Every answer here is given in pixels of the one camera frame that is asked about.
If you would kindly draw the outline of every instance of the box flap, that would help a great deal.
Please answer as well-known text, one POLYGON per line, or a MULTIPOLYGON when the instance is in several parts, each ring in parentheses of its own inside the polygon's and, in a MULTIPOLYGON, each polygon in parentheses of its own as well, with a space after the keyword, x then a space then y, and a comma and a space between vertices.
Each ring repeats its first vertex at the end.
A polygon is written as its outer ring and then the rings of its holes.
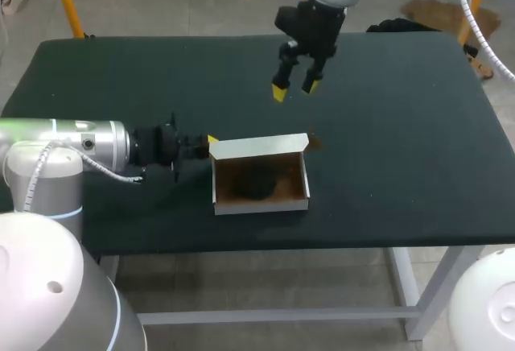
POLYGON ((291 152, 302 152, 308 144, 307 134, 222 140, 209 143, 209 154, 216 160, 288 154, 291 152))

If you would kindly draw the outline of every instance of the table leg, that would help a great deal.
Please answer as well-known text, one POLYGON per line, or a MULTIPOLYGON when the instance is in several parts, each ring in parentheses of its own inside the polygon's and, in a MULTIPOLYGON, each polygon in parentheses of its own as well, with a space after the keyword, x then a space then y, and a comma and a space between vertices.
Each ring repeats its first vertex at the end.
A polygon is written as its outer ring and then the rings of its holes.
POLYGON ((450 246, 418 301, 420 317, 406 322, 409 341, 421 341, 449 303, 461 275, 480 256, 484 246, 450 246))
POLYGON ((408 248, 388 248, 392 273, 397 286, 400 303, 404 307, 414 307, 420 300, 417 281, 413 274, 408 248))
POLYGON ((107 277, 114 283, 116 280, 116 273, 118 272, 118 263, 120 256, 102 256, 100 258, 100 268, 105 272, 107 277))

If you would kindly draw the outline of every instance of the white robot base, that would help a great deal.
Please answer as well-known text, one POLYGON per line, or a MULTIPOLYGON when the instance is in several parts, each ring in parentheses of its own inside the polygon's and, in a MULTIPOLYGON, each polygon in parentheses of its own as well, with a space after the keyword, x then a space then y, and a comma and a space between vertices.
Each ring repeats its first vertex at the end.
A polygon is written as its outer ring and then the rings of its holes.
POLYGON ((0 215, 0 349, 146 351, 143 326, 59 223, 0 215))

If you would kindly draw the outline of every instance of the black cloth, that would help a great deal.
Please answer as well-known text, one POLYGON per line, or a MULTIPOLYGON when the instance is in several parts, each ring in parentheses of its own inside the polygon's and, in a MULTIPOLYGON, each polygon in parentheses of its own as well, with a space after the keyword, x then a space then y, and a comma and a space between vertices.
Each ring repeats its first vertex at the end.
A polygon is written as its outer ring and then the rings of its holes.
MULTIPOLYGON (((143 185, 85 175, 94 254, 515 242, 515 157, 456 40, 346 34, 312 97, 272 98, 281 36, 42 43, 4 117, 166 121, 219 139, 314 132, 306 212, 214 216, 209 161, 143 185)), ((1 210, 12 208, 1 187, 1 210)))

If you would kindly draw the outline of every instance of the metal table frame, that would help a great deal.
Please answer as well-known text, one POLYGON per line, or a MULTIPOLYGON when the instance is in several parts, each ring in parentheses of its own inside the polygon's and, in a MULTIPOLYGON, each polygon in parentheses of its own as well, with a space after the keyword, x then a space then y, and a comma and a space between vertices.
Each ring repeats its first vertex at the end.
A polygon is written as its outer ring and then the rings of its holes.
MULTIPOLYGON (((420 295, 407 248, 388 248, 388 257, 401 306, 362 308, 265 309, 252 311, 139 313, 143 325, 234 323, 297 320, 403 319, 408 341, 421 341, 447 306, 461 275, 480 256, 484 246, 450 246, 420 295)), ((101 258, 100 265, 114 282, 119 256, 101 258)))

